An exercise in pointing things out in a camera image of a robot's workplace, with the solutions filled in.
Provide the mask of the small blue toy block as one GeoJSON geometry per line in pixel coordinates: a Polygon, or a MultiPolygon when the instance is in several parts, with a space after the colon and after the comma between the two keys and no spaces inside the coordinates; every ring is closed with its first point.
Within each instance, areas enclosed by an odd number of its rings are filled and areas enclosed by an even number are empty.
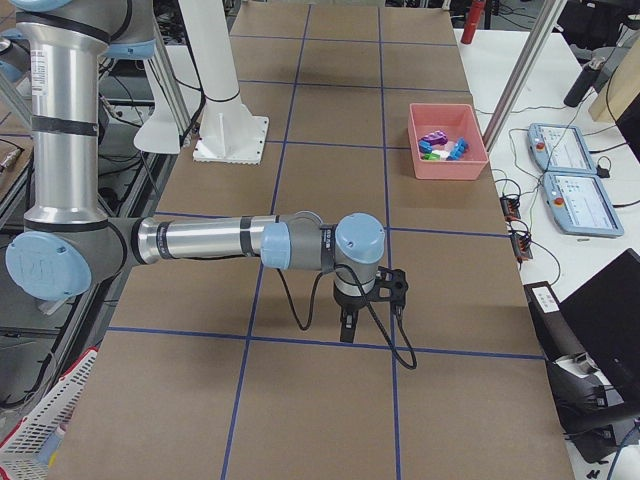
{"type": "Polygon", "coordinates": [[[418,149],[421,153],[432,153],[433,152],[433,147],[432,145],[424,140],[419,140],[418,141],[418,149]]]}

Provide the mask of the long blue toy block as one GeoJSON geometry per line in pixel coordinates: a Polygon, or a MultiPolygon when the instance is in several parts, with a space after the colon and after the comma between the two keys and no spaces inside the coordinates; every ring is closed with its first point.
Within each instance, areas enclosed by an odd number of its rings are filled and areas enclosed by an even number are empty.
{"type": "Polygon", "coordinates": [[[447,160],[457,161],[460,160],[464,154],[469,149],[468,142],[460,137],[453,145],[453,147],[448,151],[448,155],[446,157],[447,160]]]}

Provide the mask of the green toy block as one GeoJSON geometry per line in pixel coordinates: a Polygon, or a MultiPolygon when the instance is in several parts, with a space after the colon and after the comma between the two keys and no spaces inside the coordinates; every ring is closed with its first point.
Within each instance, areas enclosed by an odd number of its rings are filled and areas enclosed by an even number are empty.
{"type": "Polygon", "coordinates": [[[438,154],[435,153],[427,153],[421,156],[422,161],[440,161],[441,158],[438,154]]]}

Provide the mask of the purple sloped toy block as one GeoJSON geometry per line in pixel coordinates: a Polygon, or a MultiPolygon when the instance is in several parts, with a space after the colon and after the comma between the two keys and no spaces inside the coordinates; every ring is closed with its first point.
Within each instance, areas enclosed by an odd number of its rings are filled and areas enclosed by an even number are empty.
{"type": "Polygon", "coordinates": [[[423,135],[420,140],[430,145],[446,145],[448,143],[448,136],[444,131],[436,130],[423,135]]]}

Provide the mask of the pink plastic box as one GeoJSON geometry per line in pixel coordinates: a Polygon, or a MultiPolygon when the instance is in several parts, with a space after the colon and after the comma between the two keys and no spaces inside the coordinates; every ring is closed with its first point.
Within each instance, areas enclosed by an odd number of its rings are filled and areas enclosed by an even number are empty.
{"type": "Polygon", "coordinates": [[[420,180],[476,180],[488,164],[488,154],[481,138],[473,108],[468,104],[411,103],[408,116],[408,137],[414,175],[420,180]],[[418,149],[420,138],[436,130],[448,136],[446,145],[432,145],[440,161],[422,161],[418,149]],[[448,151],[463,137],[469,149],[457,161],[447,160],[448,151]]]}

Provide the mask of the orange black usb hub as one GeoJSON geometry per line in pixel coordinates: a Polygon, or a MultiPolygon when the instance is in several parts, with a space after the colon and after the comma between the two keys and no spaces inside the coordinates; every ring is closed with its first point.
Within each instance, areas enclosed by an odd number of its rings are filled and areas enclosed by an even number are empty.
{"type": "Polygon", "coordinates": [[[507,222],[520,220],[520,201],[516,197],[501,196],[499,198],[500,206],[507,222]]]}

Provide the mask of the teach pendant near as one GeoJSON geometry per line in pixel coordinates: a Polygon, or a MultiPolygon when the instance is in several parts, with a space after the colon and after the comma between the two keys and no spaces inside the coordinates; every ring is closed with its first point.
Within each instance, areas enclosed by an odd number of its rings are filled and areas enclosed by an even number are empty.
{"type": "Polygon", "coordinates": [[[624,228],[601,180],[592,174],[543,174],[546,203],[559,229],[568,235],[617,238],[624,228]]]}

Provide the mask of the teach pendant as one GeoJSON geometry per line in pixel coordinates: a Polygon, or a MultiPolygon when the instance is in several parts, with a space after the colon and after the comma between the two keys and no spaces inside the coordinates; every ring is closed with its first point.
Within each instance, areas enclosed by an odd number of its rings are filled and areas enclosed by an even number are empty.
{"type": "Polygon", "coordinates": [[[596,173],[579,127],[532,123],[527,138],[531,156],[541,171],[596,173]]]}
{"type": "Polygon", "coordinates": [[[592,174],[543,174],[546,203],[559,229],[568,235],[617,238],[624,228],[601,180],[592,174]]]}

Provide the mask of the black laptop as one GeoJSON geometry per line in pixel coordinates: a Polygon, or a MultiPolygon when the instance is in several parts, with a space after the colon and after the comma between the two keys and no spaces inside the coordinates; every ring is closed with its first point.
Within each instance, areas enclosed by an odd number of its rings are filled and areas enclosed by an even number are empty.
{"type": "Polygon", "coordinates": [[[639,254],[628,248],[560,303],[579,342],[627,401],[639,399],[639,254]]]}

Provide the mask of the teach pendant far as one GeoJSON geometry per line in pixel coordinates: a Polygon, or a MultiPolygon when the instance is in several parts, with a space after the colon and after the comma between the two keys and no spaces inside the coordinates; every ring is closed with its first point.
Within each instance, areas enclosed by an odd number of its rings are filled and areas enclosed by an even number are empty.
{"type": "Polygon", "coordinates": [[[532,123],[527,138],[531,156],[541,171],[596,173],[579,127],[532,123]]]}

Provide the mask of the black water bottle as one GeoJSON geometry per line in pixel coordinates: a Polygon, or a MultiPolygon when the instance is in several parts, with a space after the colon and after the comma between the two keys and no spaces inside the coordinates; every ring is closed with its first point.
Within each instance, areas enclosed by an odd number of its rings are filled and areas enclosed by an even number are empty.
{"type": "Polygon", "coordinates": [[[600,75],[605,63],[605,57],[596,56],[583,65],[580,74],[563,99],[563,103],[566,106],[577,107],[583,101],[587,92],[600,75]]]}

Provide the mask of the red cylinder bottle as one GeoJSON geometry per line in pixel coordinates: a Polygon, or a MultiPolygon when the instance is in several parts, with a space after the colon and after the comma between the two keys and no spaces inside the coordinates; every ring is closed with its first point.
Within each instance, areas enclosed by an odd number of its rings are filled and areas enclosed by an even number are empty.
{"type": "Polygon", "coordinates": [[[476,30],[478,28],[480,17],[484,12],[486,5],[485,0],[472,0],[469,8],[469,12],[465,21],[463,33],[461,36],[461,43],[469,45],[472,43],[476,30]]]}

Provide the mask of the white plastic basket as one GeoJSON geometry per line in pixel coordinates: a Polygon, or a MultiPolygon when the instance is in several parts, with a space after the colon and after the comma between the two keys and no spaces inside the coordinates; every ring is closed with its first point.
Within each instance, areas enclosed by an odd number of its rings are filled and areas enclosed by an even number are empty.
{"type": "Polygon", "coordinates": [[[87,349],[1,441],[2,479],[45,479],[98,354],[87,349]]]}

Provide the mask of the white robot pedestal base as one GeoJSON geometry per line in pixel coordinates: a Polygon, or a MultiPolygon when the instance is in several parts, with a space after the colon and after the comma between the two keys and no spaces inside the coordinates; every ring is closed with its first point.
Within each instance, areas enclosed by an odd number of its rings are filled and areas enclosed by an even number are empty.
{"type": "Polygon", "coordinates": [[[221,1],[180,1],[185,47],[155,34],[154,56],[143,62],[154,109],[134,137],[137,149],[177,154],[198,129],[199,162],[258,164],[269,119],[244,105],[221,1]]]}

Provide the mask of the aluminium frame post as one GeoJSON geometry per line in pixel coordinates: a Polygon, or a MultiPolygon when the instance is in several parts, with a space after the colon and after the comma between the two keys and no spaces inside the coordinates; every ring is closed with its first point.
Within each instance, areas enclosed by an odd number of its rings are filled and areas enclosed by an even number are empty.
{"type": "Polygon", "coordinates": [[[496,145],[510,112],[566,4],[567,0],[546,0],[543,2],[540,13],[527,36],[483,134],[483,142],[488,153],[496,145]]]}

